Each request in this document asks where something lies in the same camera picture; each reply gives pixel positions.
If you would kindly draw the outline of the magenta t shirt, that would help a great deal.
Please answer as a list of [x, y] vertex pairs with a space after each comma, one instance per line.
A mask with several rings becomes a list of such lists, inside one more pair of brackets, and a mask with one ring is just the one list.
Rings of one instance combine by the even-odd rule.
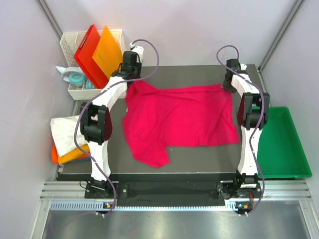
[[125, 97], [125, 140], [133, 159], [153, 168], [170, 163], [167, 147], [221, 146], [240, 142], [233, 101], [220, 84], [159, 89], [136, 81]]

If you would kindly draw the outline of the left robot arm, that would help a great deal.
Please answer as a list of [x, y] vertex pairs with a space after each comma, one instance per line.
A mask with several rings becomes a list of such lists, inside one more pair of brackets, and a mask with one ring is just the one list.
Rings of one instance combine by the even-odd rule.
[[88, 142], [92, 160], [91, 178], [87, 182], [85, 198], [111, 198], [113, 185], [106, 177], [111, 175], [108, 163], [108, 140], [113, 126], [110, 110], [117, 99], [127, 90], [128, 80], [141, 77], [144, 48], [136, 46], [123, 54], [122, 63], [112, 73], [105, 86], [106, 92], [96, 98], [84, 110], [80, 122], [80, 132]]

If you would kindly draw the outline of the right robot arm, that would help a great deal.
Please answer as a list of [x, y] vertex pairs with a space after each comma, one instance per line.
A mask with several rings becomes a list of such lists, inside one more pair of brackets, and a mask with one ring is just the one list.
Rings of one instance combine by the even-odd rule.
[[227, 60], [225, 68], [222, 88], [238, 93], [241, 97], [237, 113], [237, 122], [242, 133], [241, 157], [232, 189], [236, 196], [244, 197], [260, 190], [257, 155], [260, 136], [268, 122], [270, 96], [252, 83], [246, 67], [238, 59]]

